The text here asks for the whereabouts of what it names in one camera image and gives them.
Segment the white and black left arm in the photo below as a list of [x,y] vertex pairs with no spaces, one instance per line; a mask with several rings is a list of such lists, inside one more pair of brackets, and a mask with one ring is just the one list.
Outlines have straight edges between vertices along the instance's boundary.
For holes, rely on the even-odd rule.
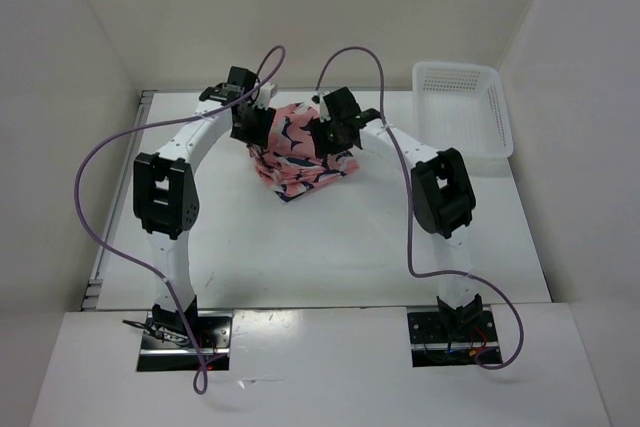
[[233,67],[225,82],[199,96],[194,119],[154,153],[140,153],[133,165],[133,211],[148,234],[152,266],[160,272],[152,326],[185,347],[200,332],[197,296],[190,279],[189,232],[200,213],[195,173],[225,133],[264,147],[275,118],[270,107],[277,86],[258,85],[258,76]]

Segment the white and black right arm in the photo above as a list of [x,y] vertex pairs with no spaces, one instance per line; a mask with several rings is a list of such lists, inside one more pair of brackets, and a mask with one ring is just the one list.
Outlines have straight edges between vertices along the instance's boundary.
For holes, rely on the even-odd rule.
[[[310,132],[317,156],[353,147],[397,161],[408,206],[407,267],[415,278],[438,277],[436,298],[440,332],[450,340],[469,333],[482,312],[478,289],[471,284],[468,227],[476,197],[461,153],[436,150],[387,122],[382,109],[363,110],[346,87],[317,93],[312,103],[320,117]],[[432,236],[436,267],[419,273],[414,267],[414,228]]]

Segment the pink shark print shorts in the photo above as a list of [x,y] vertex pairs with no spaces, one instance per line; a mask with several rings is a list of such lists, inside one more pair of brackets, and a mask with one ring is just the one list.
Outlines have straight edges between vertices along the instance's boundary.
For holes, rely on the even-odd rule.
[[359,169],[350,151],[316,155],[310,128],[318,118],[317,109],[309,104],[279,107],[267,145],[248,147],[259,178],[284,202],[327,187]]

